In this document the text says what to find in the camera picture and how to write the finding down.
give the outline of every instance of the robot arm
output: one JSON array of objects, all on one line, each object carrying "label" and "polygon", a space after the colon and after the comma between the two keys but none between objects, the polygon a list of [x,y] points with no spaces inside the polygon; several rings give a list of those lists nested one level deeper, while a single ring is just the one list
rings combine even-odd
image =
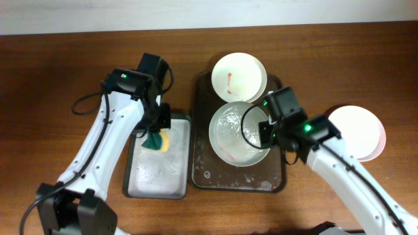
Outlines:
[{"label": "robot arm", "polygon": [[336,191],[367,234],[418,234],[418,219],[347,154],[344,139],[328,118],[308,119],[289,87],[267,95],[263,104],[273,123],[259,123],[262,148],[295,151]]},{"label": "robot arm", "polygon": [[169,105],[160,103],[168,90],[162,90],[168,70],[160,57],[144,54],[137,70],[109,74],[99,113],[80,151],[56,185],[41,184],[37,200],[22,218],[20,234],[34,205],[45,235],[126,234],[116,227],[118,218],[105,203],[110,178],[134,129],[170,128]]},{"label": "robot arm", "polygon": [[307,157],[308,166],[335,190],[366,234],[418,234],[418,219],[399,206],[355,157],[346,154],[343,139],[333,137],[323,144],[342,156],[344,161],[372,184],[404,226],[400,228],[394,222],[376,194],[345,164],[321,146],[311,150]]},{"label": "robot arm", "polygon": [[[66,187],[66,190],[81,194],[86,192],[87,189],[91,189],[95,191],[95,196],[103,200],[106,200],[110,177],[118,162],[120,153],[132,130],[144,115],[142,103],[132,100],[128,94],[111,92],[109,94],[109,102],[109,124],[96,151],[96,157],[90,162],[82,177]],[[106,116],[105,110],[105,98],[103,97],[99,113],[80,151],[78,151],[66,171],[58,178],[58,181],[63,183],[69,181],[74,176],[74,172],[79,172],[87,161],[94,143],[96,143],[103,128],[103,120]]]}]

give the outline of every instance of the white wall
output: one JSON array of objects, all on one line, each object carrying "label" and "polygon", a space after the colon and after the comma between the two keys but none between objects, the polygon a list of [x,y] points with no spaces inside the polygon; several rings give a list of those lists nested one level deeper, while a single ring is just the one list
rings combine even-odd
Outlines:
[{"label": "white wall", "polygon": [[0,0],[0,34],[418,20],[418,0]]}]

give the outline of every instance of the wooden surface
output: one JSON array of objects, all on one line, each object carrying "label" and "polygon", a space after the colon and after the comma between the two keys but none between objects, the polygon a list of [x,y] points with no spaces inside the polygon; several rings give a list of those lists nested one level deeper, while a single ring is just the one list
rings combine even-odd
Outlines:
[{"label": "wooden surface", "polygon": [[[386,148],[365,167],[418,215],[418,22],[298,25],[0,37],[0,234],[15,234],[39,184],[55,183],[95,116],[71,105],[99,90],[115,67],[135,68],[144,52],[163,56],[176,75],[165,97],[191,113],[194,77],[223,55],[247,52],[297,93],[311,116],[331,106],[371,110]],[[332,189],[298,163],[278,195],[203,191],[182,200],[125,198],[123,151],[108,191],[118,225],[132,234],[249,234],[358,223]],[[26,234],[40,234],[34,211]]]}]

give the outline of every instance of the white bowl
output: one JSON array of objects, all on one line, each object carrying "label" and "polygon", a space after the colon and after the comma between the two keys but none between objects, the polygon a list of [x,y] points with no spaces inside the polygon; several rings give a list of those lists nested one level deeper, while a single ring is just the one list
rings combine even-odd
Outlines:
[{"label": "white bowl", "polygon": [[[251,147],[241,135],[241,118],[251,105],[242,101],[225,104],[216,111],[209,124],[212,148],[222,160],[234,166],[254,165],[263,160],[270,150]],[[244,120],[244,133],[252,144],[260,145],[258,123],[267,119],[258,107],[248,112]]]},{"label": "white bowl", "polygon": [[329,120],[341,131],[347,152],[357,160],[363,162],[375,159],[385,148],[385,128],[367,109],[343,106],[333,111]]},{"label": "white bowl", "polygon": [[215,92],[226,102],[258,99],[266,89],[267,73],[252,55],[232,53],[220,59],[212,71]]}]

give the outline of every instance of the green sponge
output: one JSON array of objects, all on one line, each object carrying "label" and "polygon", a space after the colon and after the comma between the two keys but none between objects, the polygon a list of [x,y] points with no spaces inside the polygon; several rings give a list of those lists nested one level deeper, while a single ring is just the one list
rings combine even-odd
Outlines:
[{"label": "green sponge", "polygon": [[141,146],[154,151],[166,152],[170,146],[169,136],[164,130],[159,133],[149,132],[147,139]]}]

